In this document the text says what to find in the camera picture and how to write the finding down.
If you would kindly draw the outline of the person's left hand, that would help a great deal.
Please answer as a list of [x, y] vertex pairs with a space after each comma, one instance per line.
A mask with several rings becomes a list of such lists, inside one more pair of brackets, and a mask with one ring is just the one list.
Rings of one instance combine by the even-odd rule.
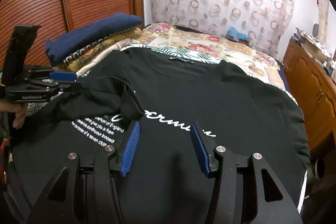
[[27, 115], [28, 104], [15, 104], [7, 100], [1, 99], [1, 114], [13, 114], [14, 117], [9, 119], [9, 124], [13, 128], [19, 129], [23, 126]]

